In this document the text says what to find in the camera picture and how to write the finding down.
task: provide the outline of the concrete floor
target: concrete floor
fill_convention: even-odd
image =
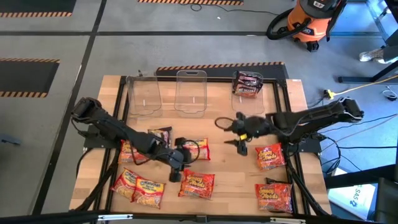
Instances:
[[[92,29],[100,2],[79,0],[70,18],[0,18],[0,30],[89,31]],[[290,0],[278,3],[272,0],[248,0],[242,8],[280,13],[294,4]],[[365,10],[363,6],[353,4],[347,11],[356,12],[354,9]],[[348,22],[351,16],[352,14],[345,12],[334,31],[377,31],[370,14],[361,14],[362,21],[358,25]],[[268,14],[227,13],[215,7],[204,7],[201,12],[193,12],[188,6],[113,0],[108,1],[106,5],[99,29],[264,31],[272,18],[273,16]],[[61,59],[48,97],[0,98],[1,132],[18,136],[23,142],[19,147],[0,145],[0,217],[25,215],[30,212],[87,40],[87,37],[0,37],[0,57]],[[271,41],[266,37],[97,37],[78,99],[82,96],[97,97],[103,75],[131,75],[138,69],[153,70],[171,65],[283,61],[290,78],[303,80],[305,95],[310,105],[319,99],[323,89],[341,91],[354,87],[338,84],[337,76],[365,77],[383,69],[385,65],[358,61],[360,52],[376,49],[383,44],[381,37],[333,37],[329,43],[323,40],[320,50],[311,54],[290,40]],[[385,89],[384,85],[371,86],[354,91],[348,96],[358,101],[366,113],[365,120],[370,120],[398,111],[397,102],[387,101],[381,95],[381,91]],[[371,131],[341,141],[340,145],[396,145],[397,124],[398,120],[392,120]],[[339,139],[370,126],[372,124],[342,129],[330,132],[328,136]],[[323,146],[327,144],[329,143],[326,141],[322,143]],[[75,184],[76,162],[81,156],[82,145],[83,138],[77,135],[74,129],[69,128],[44,206],[45,213],[68,210]],[[342,154],[362,169],[395,162],[394,149],[347,149]],[[336,149],[331,147],[322,157],[329,160],[335,156]],[[344,159],[340,166],[355,170]]]

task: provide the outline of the vacuum hose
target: vacuum hose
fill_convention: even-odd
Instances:
[[[272,30],[274,29],[276,24],[280,22],[282,19],[286,18],[292,11],[293,9],[289,9],[288,11],[283,12],[282,14],[275,17],[273,21],[271,21],[267,29],[267,37],[270,40],[280,40],[286,37],[291,37],[293,35],[296,35],[299,32],[303,31],[305,28],[307,28],[307,26],[311,23],[311,18],[306,18],[304,22],[300,24],[298,27],[296,27],[294,30],[287,31],[282,34],[272,33]]]

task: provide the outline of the wooden table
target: wooden table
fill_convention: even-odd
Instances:
[[[120,76],[116,75],[104,76],[99,91],[98,99],[102,103],[103,108],[110,114],[114,108],[120,78]],[[300,80],[287,80],[287,86],[292,111],[307,109],[302,82]],[[172,126],[173,140],[179,137],[188,139],[208,138],[211,161],[196,161],[190,169],[196,172],[215,174],[213,196],[211,200],[178,197],[180,183],[171,183],[168,181],[170,167],[160,162],[150,161],[142,166],[121,164],[118,176],[123,171],[123,167],[125,167],[149,180],[166,183],[167,185],[160,210],[130,203],[129,200],[115,193],[111,211],[184,215],[272,215],[273,213],[257,209],[254,184],[264,183],[265,177],[286,181],[286,169],[282,166],[265,172],[259,171],[256,165],[254,148],[256,146],[266,146],[276,143],[276,136],[269,135],[254,139],[248,144],[248,156],[243,157],[236,153],[234,146],[223,143],[226,140],[234,139],[236,136],[232,133],[224,133],[214,125],[214,120],[217,117],[234,117],[235,111],[231,108],[231,84],[207,83],[207,109],[202,118],[181,118],[177,114],[174,110],[175,82],[159,82],[159,89],[162,96],[162,116],[159,118],[138,120],[129,118],[127,124],[137,131]],[[125,89],[122,102],[125,100],[126,92]],[[282,90],[280,90],[280,96],[281,102],[283,102]],[[265,113],[276,112],[274,92],[271,85],[264,85],[263,98]],[[97,184],[103,154],[104,149],[94,149],[81,162],[70,202],[71,209],[79,206]],[[316,155],[310,153],[301,153],[300,155],[306,186],[323,209],[331,213],[319,159]],[[102,209],[104,209],[108,189],[109,186],[106,185],[100,203],[100,208]],[[302,198],[297,186],[295,187],[295,191],[298,211],[299,213],[303,213]]]

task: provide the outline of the orange shop vacuum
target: orange shop vacuum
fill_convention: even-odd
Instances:
[[[330,39],[330,31],[343,12],[347,0],[297,0],[293,9],[278,15],[267,29],[270,40],[280,40],[293,37],[295,42],[307,44],[307,50],[316,52],[318,41],[324,36]],[[273,32],[275,25],[287,17],[287,27],[281,27]]]

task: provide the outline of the clear plastic bin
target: clear plastic bin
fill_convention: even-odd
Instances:
[[[160,116],[162,99],[153,72],[139,72],[126,78],[130,100],[130,115],[135,118]]]
[[[247,98],[243,96],[238,96],[232,93],[234,79],[232,80],[231,85],[231,94],[232,94],[232,109],[236,112],[242,112],[244,114],[261,114],[265,111],[264,101],[262,96],[262,88],[255,98]]]
[[[201,70],[177,72],[174,108],[181,117],[201,118],[207,108],[207,73]]]

